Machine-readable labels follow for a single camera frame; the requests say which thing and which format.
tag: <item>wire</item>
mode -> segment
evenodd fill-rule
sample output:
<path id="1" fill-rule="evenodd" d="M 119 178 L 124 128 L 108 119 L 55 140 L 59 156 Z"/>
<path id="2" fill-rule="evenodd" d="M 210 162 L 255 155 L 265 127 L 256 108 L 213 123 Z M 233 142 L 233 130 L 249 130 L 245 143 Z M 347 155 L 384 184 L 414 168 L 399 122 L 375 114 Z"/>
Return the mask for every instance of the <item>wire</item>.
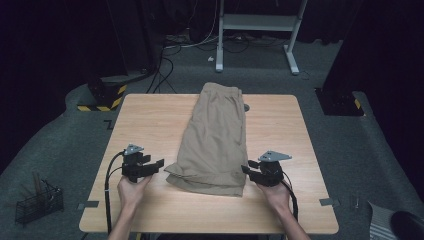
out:
<path id="1" fill-rule="evenodd" d="M 84 240 L 87 237 L 88 233 L 85 233 L 84 236 L 82 236 L 81 240 Z"/>
<path id="2" fill-rule="evenodd" d="M 235 42 L 235 43 L 245 43 L 245 42 L 247 42 L 247 44 L 245 45 L 245 48 L 243 48 L 242 50 L 239 50 L 239 51 L 230 51 L 230 50 L 226 49 L 225 47 L 223 47 L 223 49 L 225 51 L 229 52 L 229 53 L 242 53 L 242 52 L 246 51 L 249 48 L 249 45 L 250 45 L 249 39 L 247 39 L 244 35 L 241 37 L 240 40 L 237 39 L 237 38 L 238 37 L 236 37 L 235 40 L 233 40 L 234 38 L 229 38 L 229 39 L 232 40 L 232 42 Z"/>
<path id="3" fill-rule="evenodd" d="M 114 173 L 116 170 L 119 170 L 119 169 L 121 169 L 122 167 L 119 167 L 119 168 L 116 168 L 115 170 L 113 170 L 110 174 L 109 174 L 109 178 L 110 178 L 110 176 L 112 176 L 112 173 Z"/>
<path id="4" fill-rule="evenodd" d="M 156 87 L 155 87 L 155 89 L 153 90 L 153 93 L 155 93 L 156 92 L 156 90 L 160 87 L 160 85 L 163 83 L 163 82 L 165 82 L 165 81 L 167 81 L 167 79 L 168 79 L 168 77 L 169 77 L 169 75 L 171 75 L 171 73 L 172 73 L 172 71 L 174 71 L 174 63 L 169 59 L 169 58 L 163 58 L 164 60 L 167 60 L 169 63 L 171 63 L 171 71 L 169 71 L 169 73 L 166 75 L 166 77 L 164 78 L 164 79 L 162 79 L 159 83 L 158 83 L 158 85 L 156 85 Z"/>
<path id="5" fill-rule="evenodd" d="M 181 44 L 191 44 L 192 42 L 190 41 L 190 39 L 188 39 L 187 38 L 187 36 L 185 36 L 185 35 L 183 35 L 183 36 L 174 36 L 174 38 L 173 39 L 169 39 L 169 38 L 167 38 L 166 40 L 168 40 L 169 42 L 171 42 L 171 43 L 176 43 L 176 45 L 170 45 L 170 46 L 167 46 L 167 47 L 165 47 L 165 48 L 174 48 L 174 47 L 177 47 L 177 46 L 179 46 L 179 45 L 181 45 Z"/>
<path id="6" fill-rule="evenodd" d="M 210 52 L 210 51 L 215 51 L 216 50 L 216 48 L 217 48 L 217 46 L 216 46 L 216 44 L 214 45 L 214 47 L 213 48 L 211 48 L 211 49 L 204 49 L 204 48 L 201 48 L 200 46 L 196 46 L 196 48 L 197 49 L 200 49 L 200 50 L 202 50 L 202 51 L 205 51 L 205 52 Z"/>
<path id="7" fill-rule="evenodd" d="M 110 160 L 109 167 L 106 172 L 106 180 L 105 180 L 105 203 L 106 203 L 106 221 L 107 221 L 107 232 L 110 234 L 112 232 L 112 220 L 110 216 L 110 199 L 109 199 L 109 178 L 110 169 L 112 168 L 113 162 L 115 162 L 116 158 L 124 155 L 124 151 L 117 153 L 112 160 Z"/>
<path id="8" fill-rule="evenodd" d="M 172 91 L 174 91 L 175 94 L 177 94 L 177 91 L 175 91 L 175 89 L 172 87 L 172 85 L 168 82 L 168 80 L 166 80 L 166 83 L 168 84 L 168 86 L 172 89 Z"/>
<path id="9" fill-rule="evenodd" d="M 169 41 L 169 42 L 171 42 L 171 43 L 177 43 L 177 44 L 181 44 L 181 43 L 187 43 L 187 44 L 189 44 L 189 42 L 190 42 L 190 40 L 187 39 L 187 36 L 185 36 L 185 35 L 182 35 L 182 36 L 181 35 L 178 35 L 178 36 L 176 36 L 176 35 L 168 35 L 167 38 L 166 38 L 166 40 Z"/>
<path id="10" fill-rule="evenodd" d="M 239 1 L 238 1 L 238 3 L 237 3 L 236 10 L 234 10 L 234 14 L 237 14 L 238 7 L 240 7 L 240 0 L 239 0 Z"/>
<path id="11" fill-rule="evenodd" d="M 160 69 L 160 67 L 161 67 L 161 65 L 162 65 L 163 50 L 164 50 L 164 48 L 162 48 L 162 51 L 160 52 L 160 60 L 159 60 L 159 66 L 158 66 L 158 69 L 156 70 L 155 76 L 153 76 L 152 82 L 150 83 L 149 88 L 147 88 L 146 93 L 149 93 L 150 89 L 151 89 L 151 88 L 152 88 L 152 86 L 153 86 L 153 83 L 155 82 L 156 76 L 157 76 L 157 75 L 158 75 L 158 73 L 159 73 L 159 69 Z"/>
<path id="12" fill-rule="evenodd" d="M 203 44 L 203 43 L 206 43 L 207 42 L 207 40 L 208 40 L 208 38 L 212 35 L 212 32 L 213 32 L 213 29 L 214 29 L 214 27 L 215 27 L 215 22 L 216 22 L 216 11 L 218 10 L 218 0 L 215 0 L 215 15 L 214 15 L 214 17 L 213 17 L 213 24 L 212 24 L 212 28 L 211 28 L 211 31 L 209 32 L 209 35 L 203 40 L 203 41 L 201 41 L 200 43 L 196 43 L 196 44 L 192 44 L 192 45 L 183 45 L 183 46 L 181 46 L 181 47 L 194 47 L 194 46 L 198 46 L 198 45 L 201 45 L 201 44 Z"/>
<path id="13" fill-rule="evenodd" d="M 252 43 L 251 42 L 251 46 L 252 47 L 275 47 L 275 46 L 278 46 L 278 45 L 282 45 L 282 44 L 284 44 L 284 43 L 286 43 L 288 40 L 287 39 L 285 39 L 284 41 L 282 41 L 282 42 L 280 42 L 280 43 L 275 43 L 275 42 L 277 42 L 279 39 L 278 38 L 275 38 L 274 40 L 272 40 L 271 42 L 269 42 L 269 43 Z"/>
<path id="14" fill-rule="evenodd" d="M 302 77 L 302 80 L 309 80 L 309 77 L 311 76 L 307 71 L 301 71 L 300 73 L 306 73 L 307 77 Z"/>
<path id="15" fill-rule="evenodd" d="M 289 180 L 289 184 L 290 184 L 290 189 L 293 191 L 293 185 L 291 185 L 291 181 L 290 181 L 290 178 L 289 178 L 289 176 L 283 171 L 283 174 L 284 174 L 284 176 L 286 176 L 287 177 L 287 179 Z"/>
<path id="16" fill-rule="evenodd" d="M 194 4 L 193 14 L 191 14 L 191 17 L 190 17 L 190 19 L 188 20 L 187 27 L 190 27 L 191 19 L 193 19 L 194 14 L 196 13 L 196 7 L 197 7 L 197 2 L 198 2 L 198 1 L 199 1 L 199 0 L 196 0 L 196 4 Z"/>
<path id="17" fill-rule="evenodd" d="M 181 47 L 181 45 L 176 45 L 176 46 L 172 46 L 172 48 L 174 48 L 174 47 L 180 47 L 179 49 L 178 49 L 178 51 L 176 51 L 176 52 L 173 52 L 173 53 L 170 53 L 170 54 L 164 54 L 163 56 L 166 56 L 166 57 L 169 57 L 169 56 L 172 56 L 172 55 L 175 55 L 175 54 L 177 54 L 177 53 L 179 53 L 179 52 L 181 52 L 181 49 L 183 49 L 182 47 Z"/>
<path id="18" fill-rule="evenodd" d="M 290 178 L 287 176 L 286 173 L 283 172 L 283 174 L 286 175 L 287 179 L 289 180 L 290 186 L 288 186 L 287 183 L 284 182 L 284 181 L 281 181 L 281 183 L 287 188 L 287 190 L 289 190 L 290 197 L 292 198 L 292 202 L 293 202 L 293 216 L 296 219 L 296 221 L 298 221 L 299 206 L 297 205 L 297 198 L 294 195 L 293 187 L 291 185 Z"/>

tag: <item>table top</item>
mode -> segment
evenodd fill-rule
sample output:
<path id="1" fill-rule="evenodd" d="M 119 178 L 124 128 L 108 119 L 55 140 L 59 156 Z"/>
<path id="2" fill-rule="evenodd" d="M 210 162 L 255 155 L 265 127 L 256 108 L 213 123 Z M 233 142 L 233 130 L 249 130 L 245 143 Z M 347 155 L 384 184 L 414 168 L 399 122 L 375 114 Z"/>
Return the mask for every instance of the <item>table top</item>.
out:
<path id="1" fill-rule="evenodd" d="M 177 158 L 183 132 L 191 118 L 197 94 L 129 94 L 125 97 L 80 222 L 84 232 L 107 232 L 104 182 L 110 160 L 129 143 L 143 146 L 152 162 L 165 159 L 165 167 Z M 268 150 L 291 155 L 280 161 L 293 184 L 299 205 L 299 222 L 309 234 L 332 234 L 338 223 L 331 206 L 319 199 L 328 193 L 300 111 L 291 95 L 243 95 L 246 112 L 246 144 L 250 160 Z M 112 169 L 120 167 L 118 158 Z M 146 188 L 132 225 L 133 232 L 172 233 L 282 233 L 278 219 L 262 192 L 247 179 L 243 197 L 191 193 L 168 182 L 159 170 Z M 120 170 L 110 178 L 112 222 L 120 211 L 117 184 Z"/>

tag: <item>beige cloth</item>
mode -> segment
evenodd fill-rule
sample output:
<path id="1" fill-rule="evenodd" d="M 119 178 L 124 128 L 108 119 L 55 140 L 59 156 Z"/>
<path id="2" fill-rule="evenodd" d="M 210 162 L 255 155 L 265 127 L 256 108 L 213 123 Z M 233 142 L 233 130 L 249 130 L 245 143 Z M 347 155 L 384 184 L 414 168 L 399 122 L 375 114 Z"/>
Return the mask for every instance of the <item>beige cloth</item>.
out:
<path id="1" fill-rule="evenodd" d="M 241 90 L 206 83 L 184 132 L 169 183 L 196 193 L 243 195 L 247 165 L 246 117 Z"/>

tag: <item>desk leg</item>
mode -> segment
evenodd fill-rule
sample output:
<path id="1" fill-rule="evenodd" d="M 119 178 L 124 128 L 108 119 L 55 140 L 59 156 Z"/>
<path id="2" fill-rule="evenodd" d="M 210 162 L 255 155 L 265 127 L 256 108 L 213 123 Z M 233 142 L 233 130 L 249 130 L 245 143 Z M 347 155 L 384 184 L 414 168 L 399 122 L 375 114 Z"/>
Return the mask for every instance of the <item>desk leg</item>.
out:
<path id="1" fill-rule="evenodd" d="M 296 22 L 294 23 L 293 32 L 290 36 L 290 43 L 289 45 L 284 45 L 284 53 L 286 54 L 287 61 L 289 62 L 289 65 L 290 65 L 290 70 L 293 75 L 299 74 L 299 68 L 297 67 L 296 60 L 294 60 L 294 56 L 293 56 L 293 46 L 294 46 L 294 43 L 296 42 L 297 33 L 299 32 L 300 24 L 302 23 L 302 19 L 303 19 L 303 13 L 305 12 L 307 3 L 308 3 L 308 0 L 302 0 L 299 12 L 297 14 Z"/>
<path id="2" fill-rule="evenodd" d="M 218 47 L 216 49 L 216 71 L 224 70 L 224 51 L 222 49 L 222 39 L 224 34 L 224 0 L 221 0 L 219 9 L 219 32 L 218 32 Z"/>

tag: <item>metal mesh basket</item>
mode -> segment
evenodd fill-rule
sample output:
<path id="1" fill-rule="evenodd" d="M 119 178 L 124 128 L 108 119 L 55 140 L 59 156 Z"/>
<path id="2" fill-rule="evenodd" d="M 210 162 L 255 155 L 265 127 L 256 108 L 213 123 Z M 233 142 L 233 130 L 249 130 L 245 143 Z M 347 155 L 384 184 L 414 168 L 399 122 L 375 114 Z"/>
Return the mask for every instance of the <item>metal mesh basket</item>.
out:
<path id="1" fill-rule="evenodd" d="M 63 190 L 50 188 L 34 197 L 16 203 L 15 223 L 25 224 L 58 210 L 63 211 Z"/>

